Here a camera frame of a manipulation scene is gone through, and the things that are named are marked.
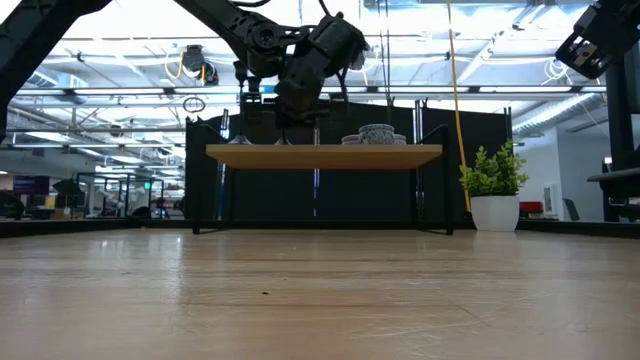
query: yellow cable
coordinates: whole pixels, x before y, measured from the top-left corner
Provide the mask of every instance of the yellow cable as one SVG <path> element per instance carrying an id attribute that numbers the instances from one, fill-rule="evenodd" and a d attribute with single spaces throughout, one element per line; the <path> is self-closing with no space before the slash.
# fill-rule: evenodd
<path id="1" fill-rule="evenodd" d="M 458 109 L 458 75 L 456 73 L 456 53 L 453 48 L 453 21 L 451 20 L 451 0 L 447 0 L 447 12 L 449 14 L 449 48 L 451 50 L 451 76 L 453 78 L 453 103 L 456 115 L 456 132 L 458 134 L 458 146 L 460 147 L 460 161 L 462 167 L 467 167 L 467 160 L 464 156 L 464 144 L 462 143 L 462 130 L 460 129 L 460 110 Z M 467 205 L 467 211 L 471 211 L 471 201 L 469 200 L 469 192 L 465 190 L 464 200 Z"/>
<path id="2" fill-rule="evenodd" d="M 171 76 L 174 79 L 177 79 L 182 75 L 182 59 L 184 59 L 184 51 L 180 53 L 180 64 L 178 64 L 178 75 L 173 75 L 171 71 L 169 71 L 169 63 L 164 63 L 164 69 L 167 71 L 167 75 Z"/>

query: white pot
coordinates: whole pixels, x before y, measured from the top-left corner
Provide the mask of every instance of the white pot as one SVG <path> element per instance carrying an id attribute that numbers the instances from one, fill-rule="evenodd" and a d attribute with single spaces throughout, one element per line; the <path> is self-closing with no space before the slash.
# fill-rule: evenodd
<path id="1" fill-rule="evenodd" d="M 471 215 L 479 231 L 514 231 L 520 217 L 518 196 L 471 198 Z"/>

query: ceiling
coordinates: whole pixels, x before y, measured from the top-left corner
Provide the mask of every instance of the ceiling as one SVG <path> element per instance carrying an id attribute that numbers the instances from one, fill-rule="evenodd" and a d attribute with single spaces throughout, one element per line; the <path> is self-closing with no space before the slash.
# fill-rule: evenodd
<path id="1" fill-rule="evenodd" d="M 3 0 L 0 19 L 4 19 L 17 2 Z M 555 2 L 558 4 L 555 6 L 532 6 L 524 1 L 454 1 L 452 29 L 459 82 L 467 86 L 588 84 L 587 79 L 553 63 L 555 50 L 571 33 L 573 24 L 588 3 L 570 0 Z M 384 2 L 381 2 L 382 15 L 379 15 L 374 0 L 326 0 L 326 4 L 332 12 L 342 11 L 345 19 L 363 31 L 372 47 L 364 70 L 348 74 L 348 86 L 385 84 L 382 65 L 388 60 L 382 58 L 380 50 L 387 42 L 387 30 L 390 34 L 392 86 L 452 84 L 452 62 L 446 58 L 450 42 L 445 5 L 427 0 L 420 3 L 415 0 L 388 0 L 387 16 Z M 315 0 L 273 0 L 257 11 L 280 24 L 291 26 L 315 24 L 322 16 Z M 513 30 L 514 24 L 518 24 L 517 31 Z M 184 72 L 177 79 L 169 74 L 178 72 L 180 53 L 185 47 L 195 44 L 204 47 L 207 59 L 216 66 L 220 85 L 237 85 L 231 65 L 236 57 L 229 46 L 172 0 L 113 0 L 104 10 L 79 19 L 38 71 L 50 78 L 67 76 L 66 81 L 58 82 L 60 87 L 69 87 L 68 75 L 79 80 L 74 80 L 76 86 L 89 88 L 200 86 L 197 79 Z M 78 54 L 81 54 L 83 62 L 78 61 Z M 275 78 L 265 79 L 263 84 L 276 82 Z M 326 85 L 337 86 L 338 82 L 328 79 Z M 25 88 L 34 86 L 25 84 Z M 384 103 L 379 99 L 369 100 Z M 75 126 L 72 125 L 74 119 L 84 119 L 87 127 L 114 124 L 123 127 L 179 127 L 184 125 L 181 119 L 187 115 L 180 108 L 180 103 L 172 110 L 155 106 L 72 110 L 63 102 L 57 108 L 38 106 L 47 99 L 16 98 L 16 101 L 26 104 L 26 110 L 55 117 L 61 122 L 32 121 L 25 115 L 17 119 L 14 117 L 10 127 L 60 127 L 65 123 Z M 238 111 L 233 105 L 235 96 L 226 102 L 220 106 L 208 106 L 202 116 L 220 115 L 224 108 L 229 108 L 232 113 Z M 445 109 L 454 107 L 449 98 L 436 97 L 429 104 Z M 460 108 L 502 112 L 508 106 L 518 115 L 539 104 L 536 99 L 462 100 Z M 396 105 L 412 107 L 413 100 L 405 99 Z M 83 141 L 114 141 L 101 134 L 85 135 Z M 184 134 L 180 132 L 166 133 L 161 138 L 166 142 L 184 143 Z M 35 141 L 27 136 L 18 140 Z M 131 138 L 130 141 L 144 140 Z M 166 162 L 151 155 L 145 156 L 149 156 L 145 158 L 148 161 Z"/>

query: floor plank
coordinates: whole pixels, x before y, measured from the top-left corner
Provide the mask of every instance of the floor plank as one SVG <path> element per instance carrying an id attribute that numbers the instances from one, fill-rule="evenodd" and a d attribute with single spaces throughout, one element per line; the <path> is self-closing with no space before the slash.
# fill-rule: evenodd
<path id="1" fill-rule="evenodd" d="M 0 359 L 638 359 L 640 242 L 130 230 L 0 240 Z"/>

